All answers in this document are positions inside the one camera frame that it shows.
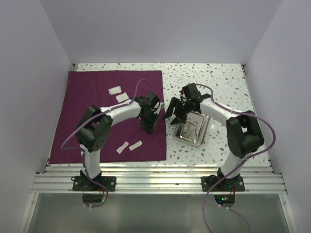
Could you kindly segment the steel forceps with rings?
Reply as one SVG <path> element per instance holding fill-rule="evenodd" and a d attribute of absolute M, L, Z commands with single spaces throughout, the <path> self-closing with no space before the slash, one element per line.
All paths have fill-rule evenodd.
<path fill-rule="evenodd" d="M 191 127 L 192 127 L 192 122 L 190 118 L 186 119 L 186 123 L 184 126 L 184 129 L 181 131 L 180 133 L 180 137 L 181 138 L 187 138 L 190 135 L 190 131 L 191 131 Z"/>

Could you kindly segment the steel scissors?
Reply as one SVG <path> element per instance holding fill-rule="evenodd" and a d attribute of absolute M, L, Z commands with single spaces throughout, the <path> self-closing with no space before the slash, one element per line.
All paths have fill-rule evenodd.
<path fill-rule="evenodd" d="M 194 121 L 192 123 L 192 131 L 190 133 L 192 143 L 195 143 L 197 141 L 197 127 L 198 127 L 198 122 Z"/>

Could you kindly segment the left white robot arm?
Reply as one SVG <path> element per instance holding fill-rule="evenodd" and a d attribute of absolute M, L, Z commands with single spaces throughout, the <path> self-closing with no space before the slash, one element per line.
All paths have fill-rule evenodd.
<path fill-rule="evenodd" d="M 100 152 L 111 128 L 128 119 L 139 118 L 140 127 L 152 134 L 163 106 L 159 97 L 150 92 L 145 97 L 135 97 L 102 109 L 89 107 L 75 131 L 82 150 L 84 185 L 89 190 L 97 190 L 101 185 Z"/>

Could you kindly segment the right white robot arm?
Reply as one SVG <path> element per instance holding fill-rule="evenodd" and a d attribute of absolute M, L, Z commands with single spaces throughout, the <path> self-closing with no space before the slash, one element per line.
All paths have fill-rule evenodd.
<path fill-rule="evenodd" d="M 192 112 L 207 115 L 226 127 L 227 145 L 230 153 L 216 175 L 203 179 L 210 190 L 228 190 L 241 176 L 241 168 L 249 156 L 264 144 L 264 138 L 257 116 L 252 111 L 239 112 L 228 109 L 216 102 L 213 93 L 202 94 L 199 84 L 191 83 L 182 88 L 180 97 L 171 98 L 164 118 L 175 118 L 172 125 L 186 123 L 187 115 Z"/>

